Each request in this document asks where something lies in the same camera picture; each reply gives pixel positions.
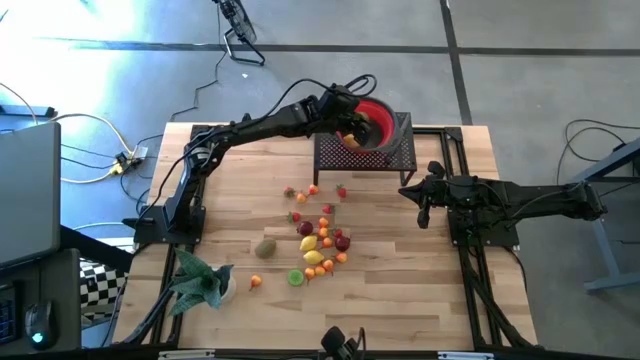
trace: green plant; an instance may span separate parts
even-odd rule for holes
[[[229,287],[233,265],[223,265],[217,270],[213,270],[207,263],[191,253],[176,249],[176,255],[181,268],[173,277],[171,290],[182,294],[182,296],[173,305],[169,315],[181,314],[201,302],[206,302],[212,308],[219,309],[222,295]]]

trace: lime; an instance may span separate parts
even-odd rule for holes
[[[287,281],[291,286],[300,286],[304,282],[304,274],[298,269],[293,269],[289,271]]]

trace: computer monitor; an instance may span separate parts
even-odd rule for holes
[[[60,246],[60,124],[0,134],[0,269]]]

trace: gray floor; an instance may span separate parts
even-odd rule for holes
[[[190,106],[193,89],[213,77],[219,52],[70,50],[68,42],[29,40],[49,36],[115,41],[216,43],[210,1],[56,1],[37,9],[7,2],[0,23],[0,79],[32,104],[61,113],[90,112],[116,124],[133,146],[161,133],[172,112]],[[437,0],[247,0],[259,43],[285,45],[446,46]],[[640,3],[631,0],[450,0],[458,44],[467,47],[638,48]],[[265,68],[225,59],[220,84],[201,93],[201,108],[176,121],[229,121],[258,116],[300,77],[344,82],[363,72],[380,80],[375,95],[423,124],[460,124],[447,54],[268,52]],[[563,147],[562,129],[577,118],[640,126],[637,57],[462,56],[473,123],[488,125],[503,179],[551,184]],[[300,87],[289,99],[318,94]],[[0,102],[15,101],[0,92]],[[1,118],[3,124],[16,119]],[[102,124],[63,120],[63,142],[112,154],[121,151]],[[640,131],[617,131],[632,140]],[[157,151],[158,141],[149,142]],[[603,133],[587,133],[578,151],[602,157],[616,146]],[[102,164],[67,149],[65,156]],[[567,156],[561,179],[588,166]],[[144,173],[150,174],[153,164]],[[621,171],[630,172],[630,168]],[[67,177],[90,178],[100,170],[65,164]],[[139,194],[148,180],[131,176]],[[76,226],[134,216],[134,202],[113,178],[94,185],[62,185],[62,222]],[[607,197],[606,216],[625,270],[640,270],[640,226],[634,219],[640,192],[630,187]],[[640,286],[587,295],[582,283],[606,274],[586,223],[562,218],[518,225],[529,300],[543,346],[565,351],[640,357]],[[130,235],[124,228],[88,230],[94,236]],[[99,331],[87,337],[103,336]]]

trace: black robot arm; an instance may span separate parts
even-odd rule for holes
[[[560,186],[520,186],[510,181],[453,176],[444,179],[444,168],[429,163],[430,175],[419,184],[402,188],[400,194],[420,207],[418,225],[429,226],[429,208],[447,207],[465,216],[469,230],[487,229],[502,223],[513,226],[521,219],[564,215],[595,220],[606,212],[596,191],[586,182]]]
[[[220,165],[224,154],[233,146],[274,136],[298,137],[314,133],[353,134],[364,144],[368,140],[368,123],[355,112],[358,97],[344,86],[333,84],[318,99],[309,96],[282,107],[275,114],[251,119],[245,114],[239,123],[216,126],[192,137],[185,146],[184,171],[173,197],[167,199],[163,214],[169,231],[187,231],[198,211],[193,199],[198,188]]]

